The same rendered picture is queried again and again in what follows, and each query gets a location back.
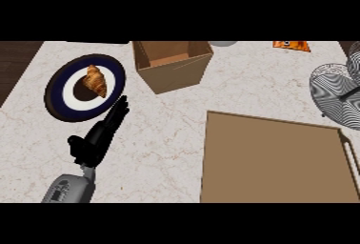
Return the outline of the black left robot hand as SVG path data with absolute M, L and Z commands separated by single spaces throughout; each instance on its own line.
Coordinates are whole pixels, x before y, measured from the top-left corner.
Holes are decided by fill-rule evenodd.
M 96 123 L 85 136 L 69 136 L 71 156 L 75 158 L 77 165 L 96 168 L 102 163 L 113 135 L 128 111 L 127 96 L 122 95 L 111 107 L 105 119 Z

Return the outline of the brown wooden tray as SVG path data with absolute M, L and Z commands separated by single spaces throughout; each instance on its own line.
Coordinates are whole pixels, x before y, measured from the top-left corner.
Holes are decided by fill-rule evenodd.
M 206 113 L 201 202 L 360 203 L 358 176 L 338 128 Z

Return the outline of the dark blue and white plate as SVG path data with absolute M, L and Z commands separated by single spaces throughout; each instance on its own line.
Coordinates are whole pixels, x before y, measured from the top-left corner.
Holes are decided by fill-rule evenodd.
M 88 90 L 81 79 L 94 65 L 105 75 L 106 96 Z M 44 88 L 44 107 L 65 122 L 81 122 L 97 117 L 113 105 L 125 87 L 125 70 L 119 61 L 105 54 L 87 54 L 68 62 L 52 75 Z

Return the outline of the golden brown croissant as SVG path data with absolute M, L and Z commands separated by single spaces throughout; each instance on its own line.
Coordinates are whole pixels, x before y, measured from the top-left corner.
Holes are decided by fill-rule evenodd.
M 94 65 L 87 67 L 87 74 L 82 78 L 82 85 L 91 92 L 97 94 L 99 97 L 106 97 L 105 75 Z

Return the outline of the open brown cardboard box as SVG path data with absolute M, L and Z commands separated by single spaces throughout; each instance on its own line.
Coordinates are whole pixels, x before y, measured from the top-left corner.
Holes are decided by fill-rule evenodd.
M 206 41 L 134 41 L 134 68 L 152 92 L 199 83 L 214 52 Z

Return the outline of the orange snack packet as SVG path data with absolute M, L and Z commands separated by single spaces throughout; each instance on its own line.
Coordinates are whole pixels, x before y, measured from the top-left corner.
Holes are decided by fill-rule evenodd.
M 305 41 L 274 41 L 273 47 L 296 51 L 311 51 Z

